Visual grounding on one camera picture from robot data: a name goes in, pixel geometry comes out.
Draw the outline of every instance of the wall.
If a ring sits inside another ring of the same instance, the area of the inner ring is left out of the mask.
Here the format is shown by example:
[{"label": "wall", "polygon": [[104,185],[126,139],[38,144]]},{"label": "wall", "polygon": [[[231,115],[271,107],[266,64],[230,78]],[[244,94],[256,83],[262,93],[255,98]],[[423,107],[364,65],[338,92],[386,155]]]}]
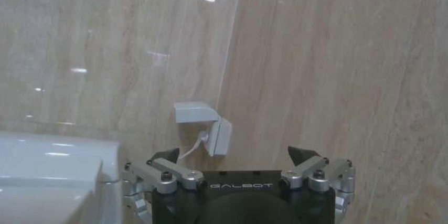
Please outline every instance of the wall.
[{"label": "wall", "polygon": [[203,100],[234,139],[198,168],[312,148],[358,166],[346,223],[447,223],[447,16],[448,0],[0,0],[0,130],[146,159],[192,145],[172,103]]},{"label": "wall", "polygon": [[212,168],[292,167],[287,146],[348,157],[346,223],[448,222],[448,0],[240,0]]},{"label": "wall", "polygon": [[0,130],[190,147],[174,102],[216,106],[238,0],[0,0]]}]

